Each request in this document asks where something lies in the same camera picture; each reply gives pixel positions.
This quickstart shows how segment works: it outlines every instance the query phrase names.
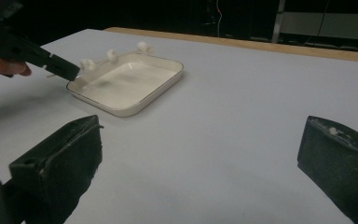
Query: white plastic tray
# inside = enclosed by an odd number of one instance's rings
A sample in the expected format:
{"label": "white plastic tray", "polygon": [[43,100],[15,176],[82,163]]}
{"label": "white plastic tray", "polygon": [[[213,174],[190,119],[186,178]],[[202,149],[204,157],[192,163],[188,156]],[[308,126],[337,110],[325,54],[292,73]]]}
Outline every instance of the white plastic tray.
{"label": "white plastic tray", "polygon": [[182,75],[183,65],[130,53],[77,77],[66,88],[76,98],[118,117],[132,116],[159,97]]}

